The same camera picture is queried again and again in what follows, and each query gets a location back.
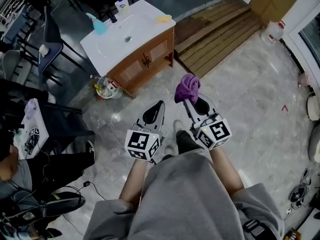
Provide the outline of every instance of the door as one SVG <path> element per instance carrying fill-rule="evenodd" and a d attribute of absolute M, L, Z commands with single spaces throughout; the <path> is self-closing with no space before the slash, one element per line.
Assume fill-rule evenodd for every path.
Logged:
<path fill-rule="evenodd" d="M 148 67 L 157 66 L 165 56 L 173 51 L 173 48 L 173 33 L 164 37 L 161 36 L 158 40 L 152 42 L 151 45 L 144 47 L 143 54 Z"/>
<path fill-rule="evenodd" d="M 128 87 L 148 70 L 143 53 L 137 50 L 137 52 L 134 52 L 115 66 L 107 75 L 132 94 Z"/>

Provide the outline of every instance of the cabinet handle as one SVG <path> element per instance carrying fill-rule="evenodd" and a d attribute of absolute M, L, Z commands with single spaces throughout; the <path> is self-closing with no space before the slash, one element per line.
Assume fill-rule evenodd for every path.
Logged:
<path fill-rule="evenodd" d="M 148 66 L 150 66 L 151 61 L 150 61 L 150 59 L 149 59 L 149 57 L 148 57 L 148 56 L 146 56 L 146 57 L 145 57 L 145 60 L 146 60 L 146 63 L 148 63 Z"/>

